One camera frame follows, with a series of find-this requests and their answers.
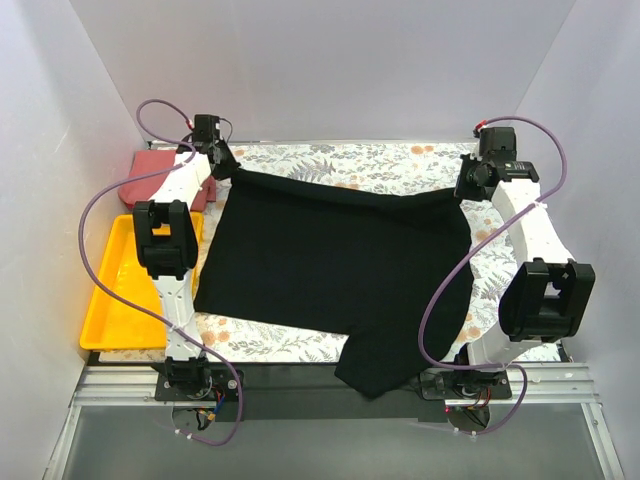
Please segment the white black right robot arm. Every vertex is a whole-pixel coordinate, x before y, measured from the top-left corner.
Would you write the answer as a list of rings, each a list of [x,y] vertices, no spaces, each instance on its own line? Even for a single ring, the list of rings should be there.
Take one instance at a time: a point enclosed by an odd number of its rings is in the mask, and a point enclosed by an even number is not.
[[[560,240],[544,206],[532,163],[517,158],[511,127],[482,127],[475,152],[462,158],[457,198],[488,201],[507,224],[518,270],[498,305],[498,321],[455,357],[451,388],[467,398],[507,383],[501,367],[545,343],[574,336],[595,284]]]

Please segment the black t shirt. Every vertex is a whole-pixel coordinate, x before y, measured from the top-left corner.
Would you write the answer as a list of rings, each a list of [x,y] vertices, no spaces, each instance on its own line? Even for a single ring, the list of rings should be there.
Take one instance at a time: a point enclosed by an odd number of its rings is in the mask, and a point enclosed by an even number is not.
[[[335,374],[369,398],[450,351],[474,277],[449,189],[409,196],[240,170],[200,273],[200,313],[342,334]]]

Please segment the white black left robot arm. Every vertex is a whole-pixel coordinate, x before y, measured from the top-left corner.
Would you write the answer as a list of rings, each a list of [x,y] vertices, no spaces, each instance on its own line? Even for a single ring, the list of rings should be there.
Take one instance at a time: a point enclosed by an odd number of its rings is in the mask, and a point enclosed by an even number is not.
[[[191,143],[176,150],[174,164],[149,200],[133,209],[137,257],[151,277],[161,302],[166,327],[164,386],[190,400],[214,397],[207,355],[188,339],[197,335],[192,297],[198,240],[190,209],[212,170],[228,153],[221,136],[222,118],[197,114]]]

